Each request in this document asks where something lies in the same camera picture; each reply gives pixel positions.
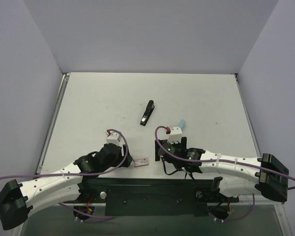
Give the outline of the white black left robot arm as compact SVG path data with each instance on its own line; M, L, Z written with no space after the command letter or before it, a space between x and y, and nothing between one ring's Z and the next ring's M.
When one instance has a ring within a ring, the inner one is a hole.
M29 215L49 206L77 199L87 202L91 189L80 185L86 177L98 177L119 168L128 158L128 145L105 144L100 151L81 156L51 174L17 182L10 177L0 191L0 221L7 231L24 223Z

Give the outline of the light blue white stapler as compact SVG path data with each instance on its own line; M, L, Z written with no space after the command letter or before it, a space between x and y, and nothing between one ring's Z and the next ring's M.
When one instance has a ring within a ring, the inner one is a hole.
M185 124L186 124L186 121L185 121L184 119L181 119L181 120L179 121L179 123L178 123L177 126L178 126L180 129L183 129L184 126L185 126Z

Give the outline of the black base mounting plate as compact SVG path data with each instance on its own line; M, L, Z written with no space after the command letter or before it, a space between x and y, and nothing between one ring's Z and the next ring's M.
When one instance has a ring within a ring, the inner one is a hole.
M105 216L207 216L208 207L237 204L252 195L226 197L220 193L220 178L213 180L87 178L76 186L59 190L66 194L57 203L86 209L105 207Z

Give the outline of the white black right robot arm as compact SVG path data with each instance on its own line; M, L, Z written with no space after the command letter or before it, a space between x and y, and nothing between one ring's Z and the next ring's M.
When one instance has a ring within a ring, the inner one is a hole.
M209 192L215 201L250 194L260 194L275 202L287 201L289 170L272 154L242 158L155 140L155 156L189 176L215 174L217 183Z

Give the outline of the red white staple box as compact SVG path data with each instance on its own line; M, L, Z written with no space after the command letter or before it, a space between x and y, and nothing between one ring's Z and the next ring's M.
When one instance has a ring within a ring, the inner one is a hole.
M149 165L148 158L134 159L134 167L142 167Z

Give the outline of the black stapler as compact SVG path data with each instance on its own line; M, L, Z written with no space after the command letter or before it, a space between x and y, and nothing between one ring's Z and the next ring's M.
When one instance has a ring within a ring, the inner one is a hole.
M143 116L142 116L142 118L140 120L140 125L141 126L146 126L146 124L147 124L147 122L148 122L154 108L155 108L154 101L150 100L148 102L148 104L146 106L146 109L145 109L145 111L143 113Z

